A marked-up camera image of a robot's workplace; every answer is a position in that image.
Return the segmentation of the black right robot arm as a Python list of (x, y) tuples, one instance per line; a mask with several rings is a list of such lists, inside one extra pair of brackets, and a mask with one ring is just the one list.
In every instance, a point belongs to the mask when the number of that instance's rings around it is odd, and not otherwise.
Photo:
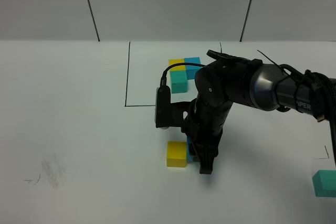
[(335, 139), (335, 80), (287, 64), (263, 63), (209, 50), (213, 62), (196, 72), (197, 97), (191, 102), (185, 133), (201, 174), (210, 174), (223, 125), (233, 104), (279, 112), (296, 110), (329, 122)]

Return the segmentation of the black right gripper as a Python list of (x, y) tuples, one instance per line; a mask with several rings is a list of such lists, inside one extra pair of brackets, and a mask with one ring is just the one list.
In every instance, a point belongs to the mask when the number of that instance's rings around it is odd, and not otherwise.
[(212, 106), (201, 95), (191, 102), (186, 127), (182, 128), (182, 132), (191, 140), (194, 153), (199, 160), (200, 174), (211, 174), (213, 171), (223, 125), (232, 104), (230, 101), (225, 101), (219, 106)]

